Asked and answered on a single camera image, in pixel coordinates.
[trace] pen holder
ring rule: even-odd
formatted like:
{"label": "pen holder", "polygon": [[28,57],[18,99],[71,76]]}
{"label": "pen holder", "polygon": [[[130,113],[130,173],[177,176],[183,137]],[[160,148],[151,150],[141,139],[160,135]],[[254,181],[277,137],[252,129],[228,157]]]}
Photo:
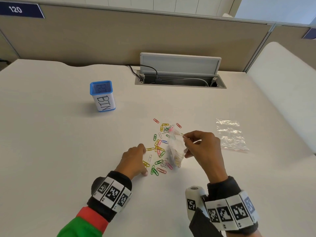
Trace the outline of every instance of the pen holder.
{"label": "pen holder", "polygon": [[92,95],[99,112],[115,110],[112,82],[110,80],[90,83]]}

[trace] black sleeve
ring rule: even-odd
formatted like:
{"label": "black sleeve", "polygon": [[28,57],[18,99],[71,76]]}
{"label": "black sleeve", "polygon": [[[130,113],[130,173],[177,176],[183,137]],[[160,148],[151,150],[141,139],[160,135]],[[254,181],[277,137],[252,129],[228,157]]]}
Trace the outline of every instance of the black sleeve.
{"label": "black sleeve", "polygon": [[[207,189],[209,191],[208,201],[226,199],[233,195],[238,195],[241,192],[239,185],[232,176],[229,176],[228,179],[219,183],[208,183]],[[227,232],[232,234],[244,234],[247,236],[254,233],[257,229],[258,222],[239,230],[229,230]]]}
{"label": "black sleeve", "polygon": [[[111,177],[112,179],[115,179],[117,182],[121,183],[126,188],[128,188],[130,191],[132,191],[132,182],[126,175],[123,175],[117,171],[110,171],[110,173],[107,175],[107,177]],[[91,195],[93,195],[97,191],[97,189],[103,183],[105,178],[106,177],[98,177],[97,179],[94,180],[94,182],[91,186]],[[103,205],[100,201],[96,200],[92,196],[88,200],[87,205],[89,206],[89,208],[93,209],[99,215],[103,216],[103,218],[105,218],[109,223],[116,215],[115,211],[113,211],[109,207]]]}

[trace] desk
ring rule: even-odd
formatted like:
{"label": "desk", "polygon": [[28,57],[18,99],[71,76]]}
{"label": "desk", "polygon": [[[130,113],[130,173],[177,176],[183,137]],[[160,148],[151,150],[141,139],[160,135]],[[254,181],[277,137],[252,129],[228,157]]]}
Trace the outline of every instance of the desk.
{"label": "desk", "polygon": [[[0,236],[56,236],[129,147],[153,145],[161,123],[211,131],[237,120],[248,152],[223,150],[265,236],[314,236],[316,159],[246,73],[219,72],[227,89],[135,85],[125,66],[17,60],[0,72]],[[89,83],[111,80],[116,110],[99,113]],[[167,175],[133,179],[133,197],[106,236],[192,236],[184,191],[206,189],[194,158]]]}

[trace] hand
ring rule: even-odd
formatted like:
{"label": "hand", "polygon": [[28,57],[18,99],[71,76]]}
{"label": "hand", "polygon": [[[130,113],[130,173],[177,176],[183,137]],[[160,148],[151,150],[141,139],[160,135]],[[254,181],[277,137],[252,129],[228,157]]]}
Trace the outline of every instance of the hand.
{"label": "hand", "polygon": [[189,149],[184,157],[194,156],[210,183],[218,183],[228,178],[219,138],[211,132],[192,131],[184,134],[183,139],[185,146]]}
{"label": "hand", "polygon": [[144,176],[148,175],[148,171],[143,164],[143,154],[146,153],[146,148],[143,144],[139,144],[137,147],[129,148],[127,152],[124,152],[122,159],[115,171],[126,175],[132,180],[139,173]]}

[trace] blue sign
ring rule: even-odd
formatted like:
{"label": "blue sign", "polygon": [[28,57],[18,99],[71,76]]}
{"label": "blue sign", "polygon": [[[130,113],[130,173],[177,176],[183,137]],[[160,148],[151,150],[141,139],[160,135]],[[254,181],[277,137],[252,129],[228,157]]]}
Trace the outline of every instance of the blue sign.
{"label": "blue sign", "polygon": [[38,4],[0,1],[0,15],[44,18]]}
{"label": "blue sign", "polygon": [[308,32],[303,37],[303,39],[315,40],[316,39],[316,28],[309,29]]}

